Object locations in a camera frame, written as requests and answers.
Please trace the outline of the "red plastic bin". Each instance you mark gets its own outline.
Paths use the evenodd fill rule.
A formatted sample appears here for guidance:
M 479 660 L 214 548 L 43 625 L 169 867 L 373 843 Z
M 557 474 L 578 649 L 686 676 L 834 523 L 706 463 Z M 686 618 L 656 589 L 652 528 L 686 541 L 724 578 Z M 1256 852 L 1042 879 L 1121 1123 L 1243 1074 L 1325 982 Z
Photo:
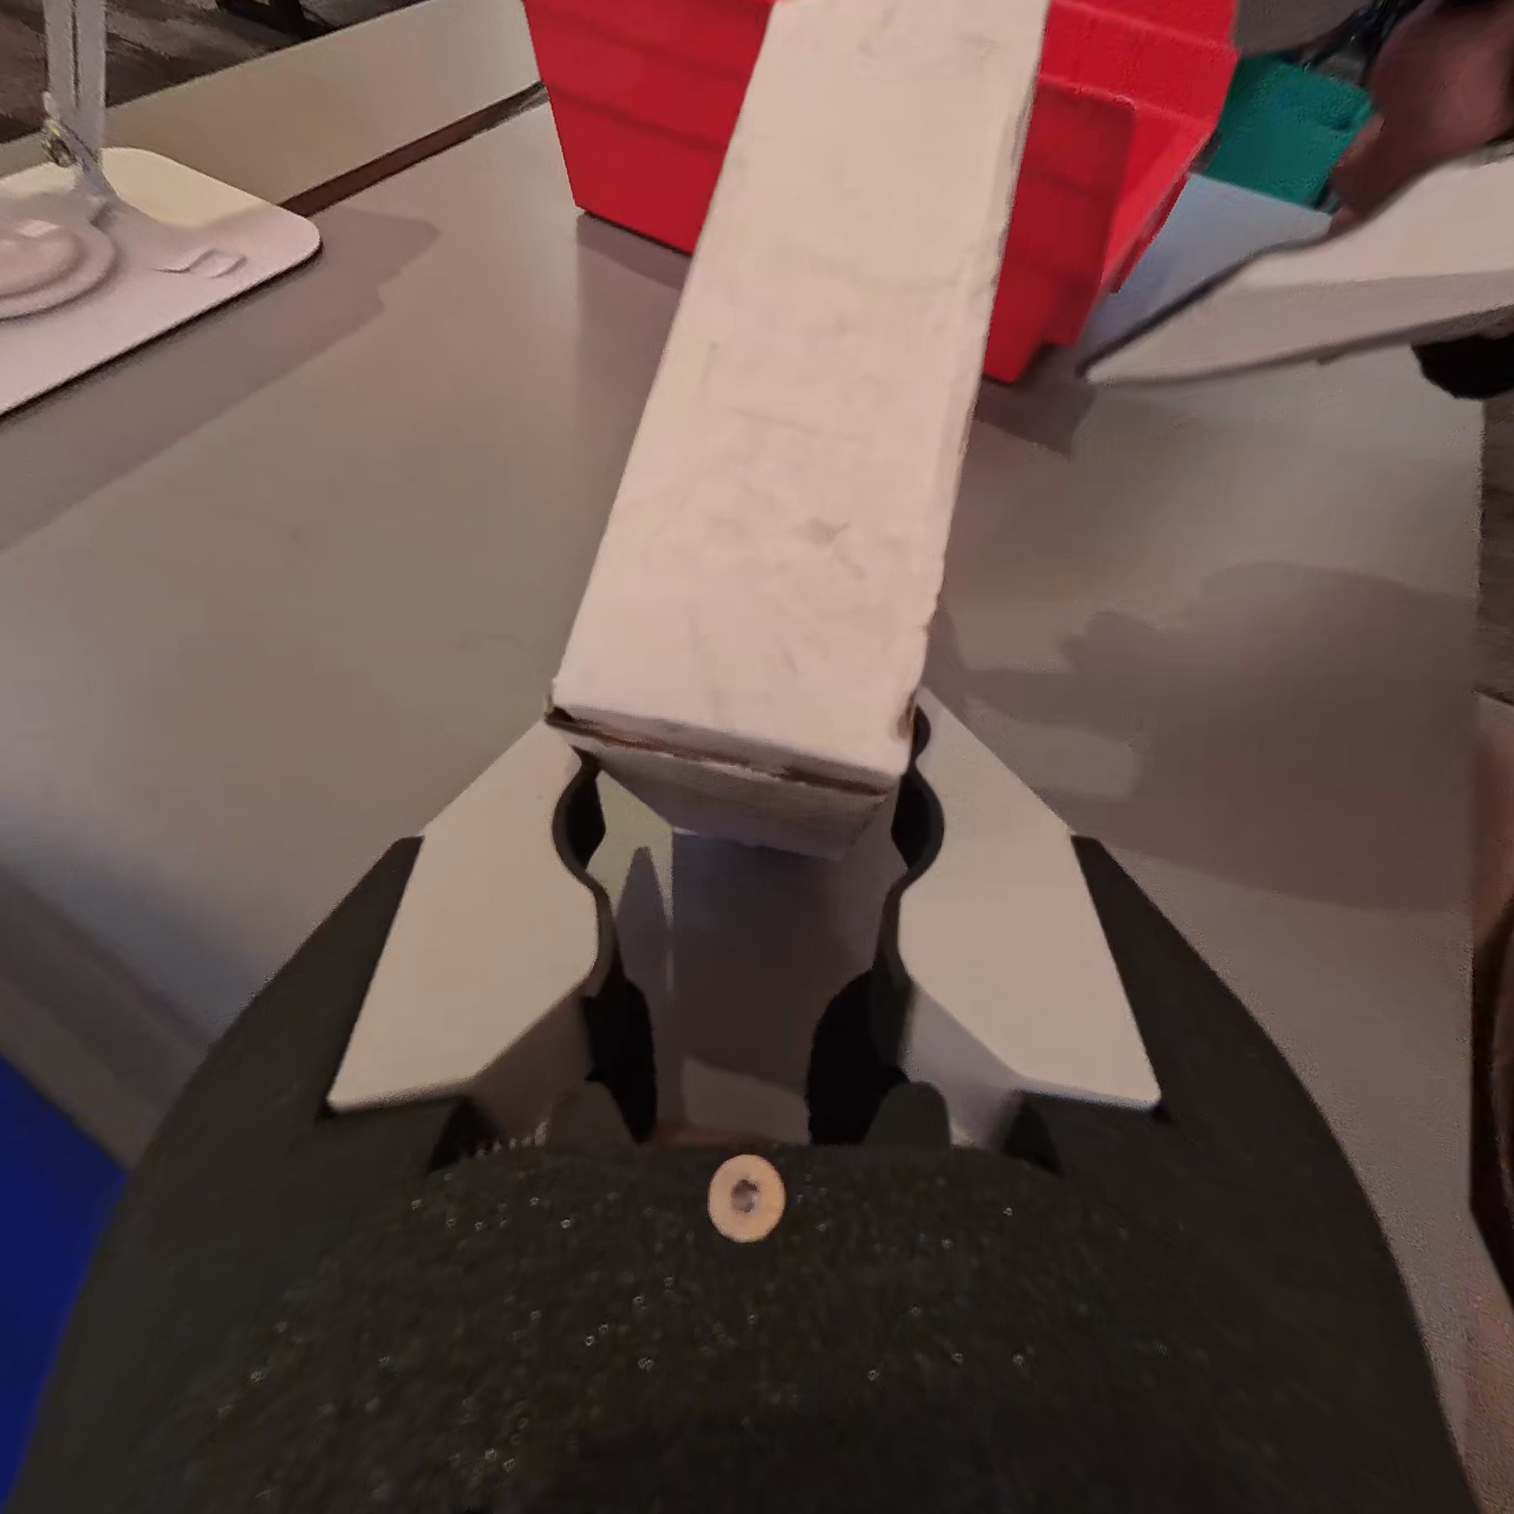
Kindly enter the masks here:
M 526 2 L 575 204 L 690 254 L 771 2 Z M 986 375 L 1076 344 L 1198 168 L 1236 68 L 1234 2 L 1052 2 Z

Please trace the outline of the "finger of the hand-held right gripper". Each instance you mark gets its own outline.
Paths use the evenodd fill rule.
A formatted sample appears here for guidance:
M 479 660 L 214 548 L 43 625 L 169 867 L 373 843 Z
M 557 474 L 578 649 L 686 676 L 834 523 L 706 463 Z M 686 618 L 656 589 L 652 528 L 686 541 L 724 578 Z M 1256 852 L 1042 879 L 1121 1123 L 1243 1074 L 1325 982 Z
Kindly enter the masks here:
M 1370 218 L 1245 258 L 1088 351 L 1088 386 L 1168 386 L 1498 333 L 1512 310 L 1512 155 L 1415 180 Z
M 1142 276 L 1144 350 L 1341 350 L 1314 247 L 1332 218 L 1198 180 L 1179 200 Z

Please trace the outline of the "blue plastic bin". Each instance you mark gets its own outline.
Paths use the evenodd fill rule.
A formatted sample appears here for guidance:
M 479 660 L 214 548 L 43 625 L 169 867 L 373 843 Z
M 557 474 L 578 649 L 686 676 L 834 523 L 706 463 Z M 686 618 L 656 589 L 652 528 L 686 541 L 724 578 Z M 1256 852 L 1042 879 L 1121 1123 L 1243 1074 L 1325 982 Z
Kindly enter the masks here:
M 2 1063 L 2 1496 L 124 1184 L 124 1170 Z

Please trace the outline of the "white cardboard box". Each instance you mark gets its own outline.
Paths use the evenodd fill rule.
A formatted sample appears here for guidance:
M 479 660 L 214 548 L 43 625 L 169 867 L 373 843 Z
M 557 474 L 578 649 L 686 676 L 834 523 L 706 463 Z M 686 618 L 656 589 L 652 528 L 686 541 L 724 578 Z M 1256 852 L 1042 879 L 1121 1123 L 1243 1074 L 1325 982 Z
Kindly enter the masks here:
M 548 723 L 838 858 L 912 755 L 1047 4 L 778 4 Z

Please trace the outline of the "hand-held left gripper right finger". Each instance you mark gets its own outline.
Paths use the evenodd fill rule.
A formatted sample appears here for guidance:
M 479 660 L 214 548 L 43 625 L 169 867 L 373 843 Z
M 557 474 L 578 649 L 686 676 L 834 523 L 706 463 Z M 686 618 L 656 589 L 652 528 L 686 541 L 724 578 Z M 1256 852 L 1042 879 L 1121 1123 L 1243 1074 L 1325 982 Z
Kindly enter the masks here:
M 1081 840 L 930 694 L 888 840 L 874 957 L 811 1040 L 809 1139 L 861 1143 L 905 1085 L 935 1089 L 960 1146 L 1011 1144 L 1027 1099 L 1159 1112 Z

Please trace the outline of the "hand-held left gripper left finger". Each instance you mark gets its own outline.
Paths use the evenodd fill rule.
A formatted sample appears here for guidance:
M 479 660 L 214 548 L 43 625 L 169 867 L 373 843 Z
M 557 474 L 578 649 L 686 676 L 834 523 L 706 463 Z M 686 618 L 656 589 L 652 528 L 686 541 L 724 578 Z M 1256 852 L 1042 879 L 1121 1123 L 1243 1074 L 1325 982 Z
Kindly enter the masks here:
M 582 1083 L 656 1125 L 650 1009 L 622 966 L 598 768 L 533 724 L 431 820 L 328 1090 L 337 1114 L 468 1101 L 499 1134 Z

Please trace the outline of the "person's right hand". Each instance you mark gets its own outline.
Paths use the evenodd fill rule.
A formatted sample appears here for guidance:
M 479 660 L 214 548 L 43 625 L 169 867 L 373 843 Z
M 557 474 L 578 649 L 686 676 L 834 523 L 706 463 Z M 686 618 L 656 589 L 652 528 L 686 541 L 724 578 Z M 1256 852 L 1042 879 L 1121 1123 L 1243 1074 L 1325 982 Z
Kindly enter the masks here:
M 1371 117 L 1335 164 L 1343 229 L 1434 168 L 1510 135 L 1512 4 L 1422 4 L 1368 70 Z

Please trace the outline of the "white lamp stand base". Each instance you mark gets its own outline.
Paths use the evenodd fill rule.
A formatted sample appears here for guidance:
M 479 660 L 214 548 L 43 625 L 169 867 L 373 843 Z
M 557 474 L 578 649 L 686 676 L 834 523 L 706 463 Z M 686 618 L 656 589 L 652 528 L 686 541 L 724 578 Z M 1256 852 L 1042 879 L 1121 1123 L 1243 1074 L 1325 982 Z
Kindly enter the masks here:
M 47 160 L 2 180 L 2 414 L 283 277 L 313 222 L 169 157 L 104 146 L 106 5 L 43 5 Z

